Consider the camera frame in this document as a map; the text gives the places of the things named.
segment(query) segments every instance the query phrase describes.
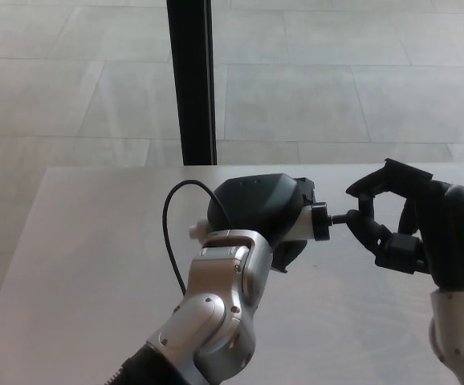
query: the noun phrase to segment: black device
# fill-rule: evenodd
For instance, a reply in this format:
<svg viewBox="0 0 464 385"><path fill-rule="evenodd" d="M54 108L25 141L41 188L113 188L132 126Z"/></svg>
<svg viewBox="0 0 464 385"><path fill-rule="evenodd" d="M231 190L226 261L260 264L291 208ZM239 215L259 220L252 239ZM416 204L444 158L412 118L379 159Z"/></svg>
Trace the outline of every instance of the black device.
<svg viewBox="0 0 464 385"><path fill-rule="evenodd" d="M237 229L253 230L267 239L273 248L272 269L286 273L307 246L307 241L284 241L305 207L311 208L315 241L330 239L327 204L316 202L314 182L291 178L286 174L243 176L229 179L214 193L226 208ZM207 220L212 230L227 229L227 221L215 201L211 200Z"/></svg>

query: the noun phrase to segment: gray tabletop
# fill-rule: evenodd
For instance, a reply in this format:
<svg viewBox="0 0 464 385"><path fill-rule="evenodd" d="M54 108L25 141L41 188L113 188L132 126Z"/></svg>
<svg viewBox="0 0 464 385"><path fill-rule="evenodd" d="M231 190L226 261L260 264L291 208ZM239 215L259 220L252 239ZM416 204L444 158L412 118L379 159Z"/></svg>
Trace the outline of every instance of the gray tabletop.
<svg viewBox="0 0 464 385"><path fill-rule="evenodd" d="M181 300L161 231L168 191L194 178L266 172L306 176L329 213L380 165L215 168L54 168L45 176L0 293L0 385L104 383ZM427 164L464 184L464 164ZM173 199L169 228L185 277L198 244L189 226L208 197ZM401 198L384 195L376 217L396 228ZM272 273L256 314L257 350L230 384L456 384L428 343L430 277L379 269L344 226L311 243L288 274Z"/></svg>

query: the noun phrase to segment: floor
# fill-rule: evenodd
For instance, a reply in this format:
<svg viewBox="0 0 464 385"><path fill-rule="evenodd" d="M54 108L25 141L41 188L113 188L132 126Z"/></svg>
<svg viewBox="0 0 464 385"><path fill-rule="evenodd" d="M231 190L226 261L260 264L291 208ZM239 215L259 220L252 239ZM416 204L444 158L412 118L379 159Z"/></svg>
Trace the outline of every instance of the floor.
<svg viewBox="0 0 464 385"><path fill-rule="evenodd" d="M214 0L219 164L464 161L464 0ZM0 0L0 285L47 166L181 164L165 2Z"/></svg>

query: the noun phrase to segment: small shaft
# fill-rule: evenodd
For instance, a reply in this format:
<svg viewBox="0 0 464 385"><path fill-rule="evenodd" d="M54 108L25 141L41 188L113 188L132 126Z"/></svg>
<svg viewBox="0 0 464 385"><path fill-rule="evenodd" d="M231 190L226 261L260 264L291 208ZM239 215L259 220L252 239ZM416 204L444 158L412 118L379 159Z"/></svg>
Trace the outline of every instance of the small shaft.
<svg viewBox="0 0 464 385"><path fill-rule="evenodd" d="M332 215L332 224L334 225L339 225L341 223L346 223L346 214L341 214L341 215Z"/></svg>

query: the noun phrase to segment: vertical black pole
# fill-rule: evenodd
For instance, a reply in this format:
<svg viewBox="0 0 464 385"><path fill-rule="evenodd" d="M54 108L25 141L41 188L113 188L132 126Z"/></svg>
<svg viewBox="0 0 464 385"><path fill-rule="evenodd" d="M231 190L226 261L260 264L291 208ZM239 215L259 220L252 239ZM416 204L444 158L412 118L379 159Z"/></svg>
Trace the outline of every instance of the vertical black pole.
<svg viewBox="0 0 464 385"><path fill-rule="evenodd" d="M211 0L167 0L184 165L216 164Z"/></svg>

